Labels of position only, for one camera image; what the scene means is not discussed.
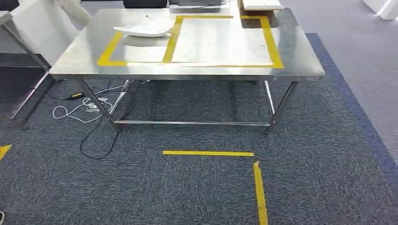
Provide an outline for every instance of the table top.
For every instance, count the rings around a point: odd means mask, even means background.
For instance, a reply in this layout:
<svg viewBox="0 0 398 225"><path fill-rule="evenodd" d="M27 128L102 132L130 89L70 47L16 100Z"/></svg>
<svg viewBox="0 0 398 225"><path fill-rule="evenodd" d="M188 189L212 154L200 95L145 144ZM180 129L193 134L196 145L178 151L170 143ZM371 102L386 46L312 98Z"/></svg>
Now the table top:
<svg viewBox="0 0 398 225"><path fill-rule="evenodd" d="M0 25L12 19L12 15L8 11L0 11Z"/></svg>
<svg viewBox="0 0 398 225"><path fill-rule="evenodd" d="M288 8L103 9L51 68L55 78L318 80L325 75ZM174 22L167 37L125 36L116 26Z"/></svg>

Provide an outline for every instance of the power cord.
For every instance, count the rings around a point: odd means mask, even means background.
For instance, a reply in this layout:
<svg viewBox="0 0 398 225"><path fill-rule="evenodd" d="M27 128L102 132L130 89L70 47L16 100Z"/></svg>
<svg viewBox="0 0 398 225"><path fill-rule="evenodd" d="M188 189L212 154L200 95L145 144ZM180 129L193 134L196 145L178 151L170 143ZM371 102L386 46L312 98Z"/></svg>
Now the power cord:
<svg viewBox="0 0 398 225"><path fill-rule="evenodd" d="M110 80L110 81L109 81L108 87L111 85L112 81L113 81L113 80ZM120 85L120 86L117 86L117 87L114 87L114 88L107 88L107 89L105 89L105 90L101 90L101 91L99 91L99 92L96 92L95 95L99 95L99 94L104 93L104 92L108 92L108 91L111 91L111 90L119 89L119 88L122 88L123 86L124 86L124 85ZM77 109L79 109L79 108L81 108L81 107L83 107L83 106L89 106L89 104L88 104L89 101L91 101L90 98L88 98L88 97L84 98L82 104L81 104L81 105L78 105L76 108L74 108L74 109L73 109L72 111L70 111L70 112L69 112L68 109L67 109L66 107L64 107L63 105L59 105L59 106L57 106L57 107L55 107L55 108L53 109L53 118L54 118L54 119L62 119L62 118L65 118L65 117L69 117L69 118L78 120L78 121L80 121L80 122L82 122L82 123L91 123L91 122L93 122L93 121L95 121L95 120L101 118L102 115L99 115L99 116L97 116L97 117L95 117L95 118L93 118L93 119L91 119L91 120L82 120L82 119L80 119L80 118L78 118L78 117L71 116L71 114L72 114L73 112L75 112ZM99 101L101 101L101 102L103 102L103 103L105 103L105 104L107 104L107 105L110 105L110 108L108 109L108 112L110 112L110 111L113 110L114 105L111 104L111 103L109 103L107 98L99 98ZM62 116L56 116L56 115L55 115L55 112L56 112L58 109L63 109L64 112L65 112L65 114L62 115Z"/></svg>
<svg viewBox="0 0 398 225"><path fill-rule="evenodd" d="M130 115L130 113L131 113L131 111L133 110L133 107L131 107L128 111L127 111L127 113L125 113L123 116L122 116L122 118L120 119L120 120L124 120L128 115ZM97 125L95 125L95 127L86 135L86 137L80 142L80 146L79 146L79 149L80 149L80 153L82 154L82 155L84 155L85 157L87 157L87 158L90 158L90 159L95 159L95 160L101 160L101 159L104 159L104 158L106 158L109 154L111 154L111 152L113 151L113 149L114 149L114 147L115 147L115 144L116 144L116 141L117 141L117 138L119 137L119 134L122 132L122 130L119 130L119 131L116 131L116 134L115 134L115 136L114 136L114 138L113 138L113 140L112 140L112 145L111 145L111 147L109 148L109 150L105 153L105 155L103 155L103 156L101 156L101 157L93 157L93 156L89 156L87 153L85 153L84 151L83 151L83 144L84 144L84 142L85 141L87 141L87 139L91 136L91 134L94 132L94 130L96 130L97 128L98 128L98 126L101 124L101 122L103 121L103 117L98 121L98 124Z"/></svg>

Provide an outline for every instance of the yellow object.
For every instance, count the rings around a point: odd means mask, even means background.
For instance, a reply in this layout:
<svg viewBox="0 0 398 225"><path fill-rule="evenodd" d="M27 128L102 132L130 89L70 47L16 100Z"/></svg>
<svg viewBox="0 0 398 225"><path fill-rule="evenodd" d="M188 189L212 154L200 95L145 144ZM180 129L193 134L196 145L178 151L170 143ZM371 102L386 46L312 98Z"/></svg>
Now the yellow object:
<svg viewBox="0 0 398 225"><path fill-rule="evenodd" d="M173 54L176 49L178 37L180 35L180 30L184 19L232 19L231 15L178 15L174 22L174 27L171 31L170 39L166 47L162 62L139 62L139 63L173 63ZM222 67L222 68L284 68L281 57L279 55L278 49L276 47L274 38L271 32L271 26L269 25L268 17L266 16L248 16L242 15L241 19L258 19L260 20L261 27L264 33L264 39L267 44L268 52L272 60L272 65L217 65L217 66L194 66L194 67ZM127 61L113 61L110 60L111 55L116 49L116 46L122 39L123 34L117 31L115 36L112 38L111 42L106 47L105 51L102 53L97 61L100 67L126 67L128 63L138 63L138 62L127 62Z"/></svg>
<svg viewBox="0 0 398 225"><path fill-rule="evenodd" d="M254 156L252 152L236 151L163 151L163 155L197 155L197 156Z"/></svg>
<svg viewBox="0 0 398 225"><path fill-rule="evenodd" d="M268 225L267 205L265 203L264 186L262 183L262 175L259 163L260 162L257 161L253 164L254 183L256 186L257 196L257 208L259 211L259 222L260 225Z"/></svg>
<svg viewBox="0 0 398 225"><path fill-rule="evenodd" d="M0 147L0 161L1 161L1 159L3 159L4 155L11 148L11 146L12 146L12 144Z"/></svg>

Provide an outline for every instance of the black cable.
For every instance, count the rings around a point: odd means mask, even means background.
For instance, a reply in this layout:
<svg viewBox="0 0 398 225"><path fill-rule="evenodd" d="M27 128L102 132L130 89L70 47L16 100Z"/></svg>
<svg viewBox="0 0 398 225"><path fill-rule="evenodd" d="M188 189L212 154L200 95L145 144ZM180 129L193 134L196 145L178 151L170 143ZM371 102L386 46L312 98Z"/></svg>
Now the black cable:
<svg viewBox="0 0 398 225"><path fill-rule="evenodd" d="M46 93L46 92L44 92L44 91L41 91L41 90L36 90L36 91L42 92L42 93L44 93L45 95L47 95L47 96L49 96L50 98L55 99L55 100L67 101L66 99L61 99L61 98L54 97L54 96L52 96L52 95L50 95L50 94L48 94L48 93Z"/></svg>
<svg viewBox="0 0 398 225"><path fill-rule="evenodd" d="M97 90L99 90L99 91L103 91L103 90L105 90L105 89L101 89L101 88L97 88L97 87L91 87L92 89L97 89Z"/></svg>
<svg viewBox="0 0 398 225"><path fill-rule="evenodd" d="M107 89L109 89L109 87L111 86L111 83L113 82L113 79L110 79L109 80L109 83L108 83L108 87L107 87Z"/></svg>
<svg viewBox="0 0 398 225"><path fill-rule="evenodd" d="M125 113L125 114L122 116L122 118L121 118L120 120L124 120L128 115L130 115L130 113L131 113L132 110L133 110L133 107L131 107L131 108L128 110L128 112ZM101 159L106 158L106 157L107 157L109 154L111 154L111 152L113 151L113 148L115 147L117 138L119 137L119 134L122 132L122 130L116 131L116 135L115 135L115 137L113 138L112 145L111 145L110 149L108 150L108 152L105 153L105 155L103 155L103 156L101 156L101 157L93 157L93 156L87 155L86 153L83 152L83 148L82 148L83 143L91 136L91 134L94 132L94 130L98 128L98 126L99 126L99 125L101 124L101 122L102 122L102 119L104 119L103 116L102 116L101 119L99 120L98 124L95 125L95 127L94 127L94 128L86 135L86 137L80 142L80 153L81 153L82 155L84 155L85 157L87 157L87 158L96 159L96 160L101 160Z"/></svg>

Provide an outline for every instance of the table leg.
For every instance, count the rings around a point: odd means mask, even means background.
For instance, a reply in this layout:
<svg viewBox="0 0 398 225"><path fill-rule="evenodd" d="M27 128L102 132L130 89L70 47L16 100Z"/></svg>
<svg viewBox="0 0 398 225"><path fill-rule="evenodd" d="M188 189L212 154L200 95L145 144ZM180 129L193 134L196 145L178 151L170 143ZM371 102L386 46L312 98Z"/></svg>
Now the table leg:
<svg viewBox="0 0 398 225"><path fill-rule="evenodd" d="M44 80L49 76L49 66L47 62L42 61L39 57L36 56L34 51L29 47L29 45L22 40L21 37L19 37L18 34L16 34L10 26L12 25L11 21L8 21L7 23L1 25L2 29L5 30L13 40L29 55L31 56L45 71L46 73L43 75L43 77L37 82L34 88L32 88L29 92L29 94L23 99L23 101L18 105L18 107L14 110L14 112L11 114L8 121L13 121L15 118L19 115L21 112L22 108L26 105L26 103L31 99L33 94L36 92L36 90L39 88L39 86L44 82Z"/></svg>
<svg viewBox="0 0 398 225"><path fill-rule="evenodd" d="M264 84L265 94L267 96L269 114L272 117L275 114L275 108L274 108L274 102L272 101L271 90L269 89L268 81L264 81L263 84Z"/></svg>
<svg viewBox="0 0 398 225"><path fill-rule="evenodd" d="M130 85L131 80L126 80L126 82L124 83L124 86L122 88L122 91L120 92L119 96L117 97L115 103L113 104L113 109L109 112L109 114L113 115L113 113L115 112L116 108L118 107L118 105L120 104L120 102L122 101L122 98L127 94L127 92L129 91L129 85Z"/></svg>
<svg viewBox="0 0 398 225"><path fill-rule="evenodd" d="M290 86L288 87L285 95L283 96L281 103L279 103L278 108L276 109L274 115L271 117L271 120L269 121L271 126L267 128L266 133L269 133L272 130L272 128L275 126L276 121L281 116L283 109L286 107L287 102L289 101L290 97L293 95L298 85L299 85L298 81L293 81L292 83L290 83Z"/></svg>
<svg viewBox="0 0 398 225"><path fill-rule="evenodd" d="M91 101L97 106L99 111L102 113L102 116L107 118L112 127L115 129L120 129L120 125L115 123L115 120L112 118L111 114L104 108L104 106L101 104L101 102L98 100L97 96L91 91L90 87L84 82L84 80L77 80L79 83L80 87L82 87L84 93L91 99Z"/></svg>

